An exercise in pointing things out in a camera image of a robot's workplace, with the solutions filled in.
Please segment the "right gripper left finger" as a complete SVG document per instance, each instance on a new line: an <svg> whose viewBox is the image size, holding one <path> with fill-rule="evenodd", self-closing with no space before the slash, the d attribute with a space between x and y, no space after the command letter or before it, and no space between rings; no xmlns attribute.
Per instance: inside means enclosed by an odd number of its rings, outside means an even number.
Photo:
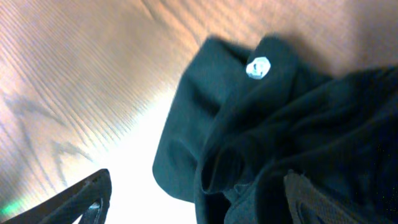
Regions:
<svg viewBox="0 0 398 224"><path fill-rule="evenodd" d="M109 170L100 169L3 224L104 224L111 193Z"/></svg>

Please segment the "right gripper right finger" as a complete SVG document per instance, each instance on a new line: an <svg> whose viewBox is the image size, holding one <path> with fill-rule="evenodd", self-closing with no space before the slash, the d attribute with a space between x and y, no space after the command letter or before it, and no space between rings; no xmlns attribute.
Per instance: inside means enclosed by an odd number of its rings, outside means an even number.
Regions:
<svg viewBox="0 0 398 224"><path fill-rule="evenodd" d="M284 177L285 196L294 223L362 224L369 217L352 201L290 171Z"/></svg>

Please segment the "black t-shirt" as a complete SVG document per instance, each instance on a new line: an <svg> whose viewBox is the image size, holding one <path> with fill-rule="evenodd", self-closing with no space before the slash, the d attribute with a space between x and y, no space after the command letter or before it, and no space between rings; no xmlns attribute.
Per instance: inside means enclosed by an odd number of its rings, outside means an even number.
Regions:
<svg viewBox="0 0 398 224"><path fill-rule="evenodd" d="M365 223L397 222L397 67L334 79L276 36L251 50L203 43L172 102L152 166L198 223L292 223L298 174Z"/></svg>

